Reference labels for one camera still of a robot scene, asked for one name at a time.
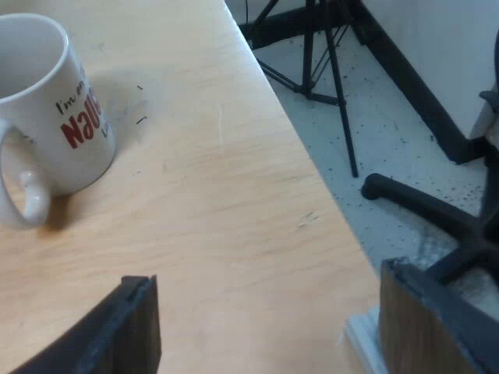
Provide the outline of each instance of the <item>black baseboard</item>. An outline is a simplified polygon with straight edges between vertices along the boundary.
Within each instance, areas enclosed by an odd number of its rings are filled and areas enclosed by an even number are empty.
[[[466,139],[407,58],[360,0],[350,0],[354,31],[416,109],[447,157],[462,164],[494,152],[484,137]]]

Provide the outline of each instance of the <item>speckled floor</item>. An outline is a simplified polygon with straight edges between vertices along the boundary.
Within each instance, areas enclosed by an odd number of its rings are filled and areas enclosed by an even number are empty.
[[[236,22],[243,22],[244,0],[227,3]],[[249,19],[265,3],[249,0]],[[303,1],[285,3],[277,11],[302,6]],[[316,34],[315,59],[325,48],[324,35]],[[294,37],[260,49],[255,55],[299,83],[302,53],[303,37]],[[379,172],[477,214],[487,172],[483,160],[459,166],[450,162],[419,115],[351,30],[338,48],[338,61],[359,178],[350,174],[338,108],[308,101],[269,81],[374,268],[379,272],[383,259],[399,256],[408,256],[426,268],[454,249],[455,240],[387,200],[363,199],[359,190],[364,178]],[[335,94],[330,69],[322,75],[315,92]],[[499,319],[499,289],[487,273],[472,270],[451,288]]]

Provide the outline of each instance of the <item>mug handle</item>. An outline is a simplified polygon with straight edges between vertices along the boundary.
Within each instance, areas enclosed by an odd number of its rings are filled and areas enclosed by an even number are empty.
[[[0,147],[12,129],[14,126],[10,122],[0,118]],[[19,170],[19,180],[26,193],[24,213],[21,213],[12,202],[5,187],[1,161],[0,152],[0,221],[18,230],[42,225],[47,219],[51,199],[50,189],[44,183],[43,178],[36,171]]]

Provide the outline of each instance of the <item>wooden desk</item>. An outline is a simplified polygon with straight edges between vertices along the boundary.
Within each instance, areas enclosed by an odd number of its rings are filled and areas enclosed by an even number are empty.
[[[20,11],[67,28],[119,152],[44,228],[0,230],[2,371],[124,274],[157,274],[160,372],[358,370],[342,328],[378,280],[224,2],[0,5]]]

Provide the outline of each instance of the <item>red text on mug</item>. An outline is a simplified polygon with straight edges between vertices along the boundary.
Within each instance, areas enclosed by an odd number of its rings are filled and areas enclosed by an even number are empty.
[[[75,102],[75,97],[70,97],[69,101],[64,103],[65,108],[71,105],[71,102]],[[69,117],[68,123],[63,123],[61,125],[61,130],[65,135],[66,140],[69,145],[76,149],[80,144],[83,144],[85,140],[90,140],[94,137],[94,129],[101,127],[101,121],[99,115],[101,115],[101,106],[94,95],[91,88],[88,90],[88,95],[83,103],[85,110],[81,111],[78,115],[72,115]]]

